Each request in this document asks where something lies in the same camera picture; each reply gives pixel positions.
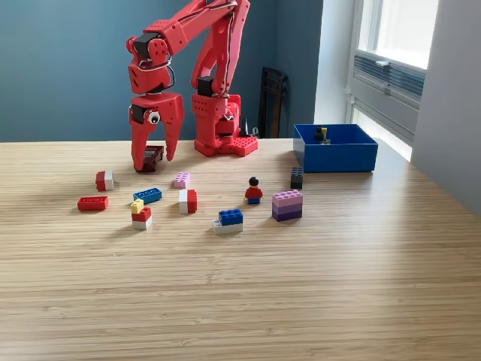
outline blue lego brick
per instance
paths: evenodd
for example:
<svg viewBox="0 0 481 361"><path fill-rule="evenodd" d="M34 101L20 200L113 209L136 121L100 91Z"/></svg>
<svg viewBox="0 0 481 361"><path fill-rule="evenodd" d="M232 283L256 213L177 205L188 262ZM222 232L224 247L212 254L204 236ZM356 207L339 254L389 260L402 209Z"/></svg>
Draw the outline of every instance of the blue lego brick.
<svg viewBox="0 0 481 361"><path fill-rule="evenodd" d="M243 223L244 217L240 209L229 209L228 211L219 212L219 222L223 226L230 226L231 224Z"/></svg>
<svg viewBox="0 0 481 361"><path fill-rule="evenodd" d="M160 200L160 198L162 198L162 192L157 188L152 188L150 190L143 190L142 192L134 193L134 200L142 199L145 205L158 201Z"/></svg>
<svg viewBox="0 0 481 361"><path fill-rule="evenodd" d="M314 140L316 124L294 125L294 154L304 172L373 171L377 142L357 124L322 125L330 145Z"/></svg>

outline red lego brick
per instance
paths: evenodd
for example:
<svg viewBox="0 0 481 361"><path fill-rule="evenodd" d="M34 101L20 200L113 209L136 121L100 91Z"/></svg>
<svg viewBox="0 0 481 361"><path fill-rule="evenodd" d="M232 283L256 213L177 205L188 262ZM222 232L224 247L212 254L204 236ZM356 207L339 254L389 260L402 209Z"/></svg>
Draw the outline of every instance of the red lego brick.
<svg viewBox="0 0 481 361"><path fill-rule="evenodd" d="M257 149L259 143L255 137L234 138L234 152L237 156L246 156Z"/></svg>
<svg viewBox="0 0 481 361"><path fill-rule="evenodd" d="M105 191L105 171L100 171L95 176L95 185L100 192Z"/></svg>
<svg viewBox="0 0 481 361"><path fill-rule="evenodd" d="M144 207L144 209L139 214L133 214L132 220L134 222L147 222L147 220L152 216L150 208Z"/></svg>
<svg viewBox="0 0 481 361"><path fill-rule="evenodd" d="M197 211L197 193L194 190L187 191L187 212L195 213Z"/></svg>
<svg viewBox="0 0 481 361"><path fill-rule="evenodd" d="M103 211L107 206L107 197L82 197L77 202L77 207L80 212Z"/></svg>

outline stacked lego bricks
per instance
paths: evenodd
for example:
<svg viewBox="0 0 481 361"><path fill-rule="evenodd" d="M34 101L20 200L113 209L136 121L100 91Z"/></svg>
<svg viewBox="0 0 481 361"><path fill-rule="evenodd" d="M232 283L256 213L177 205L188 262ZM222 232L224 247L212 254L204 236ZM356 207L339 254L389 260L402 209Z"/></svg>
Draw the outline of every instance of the stacked lego bricks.
<svg viewBox="0 0 481 361"><path fill-rule="evenodd" d="M132 213L132 227L135 229L145 230L152 225L152 211L148 207L144 207L142 199L136 199L130 205Z"/></svg>
<svg viewBox="0 0 481 361"><path fill-rule="evenodd" d="M272 217L277 222L302 217L302 193L298 190L276 193L272 196Z"/></svg>
<svg viewBox="0 0 481 361"><path fill-rule="evenodd" d="M212 221L214 235L242 232L244 230L244 216L240 209L220 211L219 219Z"/></svg>

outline blue wall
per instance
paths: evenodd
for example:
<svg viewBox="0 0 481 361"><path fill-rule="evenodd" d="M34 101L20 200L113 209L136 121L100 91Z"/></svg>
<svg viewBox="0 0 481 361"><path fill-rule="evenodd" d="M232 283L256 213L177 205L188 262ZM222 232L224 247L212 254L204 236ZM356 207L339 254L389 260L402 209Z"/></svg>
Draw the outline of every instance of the blue wall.
<svg viewBox="0 0 481 361"><path fill-rule="evenodd" d="M280 137L292 137L294 124L314 122L322 0L279 0L275 67L289 78Z"/></svg>
<svg viewBox="0 0 481 361"><path fill-rule="evenodd" d="M188 0L12 0L0 10L0 141L129 140L126 40ZM205 33L173 58L181 138L195 137L190 76ZM275 66L277 0L251 0L231 87L257 122L263 66ZM159 126L150 139L163 139Z"/></svg>

